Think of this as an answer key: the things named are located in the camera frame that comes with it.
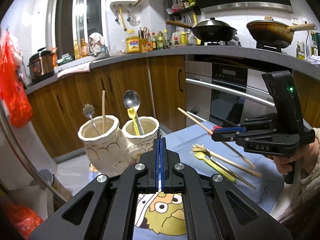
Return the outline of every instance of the brown wok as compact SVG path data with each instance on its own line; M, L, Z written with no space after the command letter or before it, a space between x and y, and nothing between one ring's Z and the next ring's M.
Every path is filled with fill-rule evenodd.
M273 20L252 21L247 24L247 28L258 43L281 49L291 44L294 32L317 29L314 23L288 26Z
M195 27L187 24L168 20L169 25L190 29L194 36L201 41L231 41L237 30L222 21L217 21L211 17L210 20L198 23Z

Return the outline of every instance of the white ceramic pot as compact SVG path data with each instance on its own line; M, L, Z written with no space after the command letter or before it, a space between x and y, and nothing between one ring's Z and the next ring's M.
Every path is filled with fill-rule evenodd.
M137 163L142 153L152 150L159 122L153 117L143 116L139 119L146 133L141 136L134 135L132 120L120 130L119 120L113 115L106 115L107 132L104 134L102 116L93 119L100 136L97 136L91 121L80 127L78 137L83 141L86 154L97 170L110 177L119 175L128 166Z

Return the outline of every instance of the wall socket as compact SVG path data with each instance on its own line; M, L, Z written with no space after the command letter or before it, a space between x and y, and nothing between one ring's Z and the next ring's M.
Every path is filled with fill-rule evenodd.
M290 14L290 15L291 15L291 21L293 25L308 23L308 19L306 17L296 15L296 14Z

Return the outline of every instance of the large silver spoon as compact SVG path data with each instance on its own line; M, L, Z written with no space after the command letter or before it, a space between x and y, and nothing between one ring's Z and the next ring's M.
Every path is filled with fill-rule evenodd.
M130 109L133 107L134 110L137 112L140 107L140 97L136 91L128 90L123 95L123 103L127 109ZM136 114L136 120L137 120L137 125L138 125L140 135L144 135L145 133L142 128L141 122L139 120L138 114Z
M82 109L82 113L84 114L84 116L85 116L86 118L90 118L90 119L91 119L91 122L92 122L93 127L95 128L98 136L100 136L100 133L99 133L97 127L96 127L96 124L94 123L93 118L92 118L93 115L94 115L94 106L89 105L89 104L85 104L85 105L84 105L84 108Z

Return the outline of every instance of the squiggly black line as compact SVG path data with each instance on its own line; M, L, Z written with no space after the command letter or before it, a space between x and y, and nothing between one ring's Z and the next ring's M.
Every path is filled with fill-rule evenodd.
M266 188L267 188L267 187L268 187L268 186L265 186L265 187L263 188L263 190L264 190L265 193L260 196L260 201L259 201L259 202L256 202L256 204L260 204L260 203L262 202L262 196L267 195L267 191L266 191Z

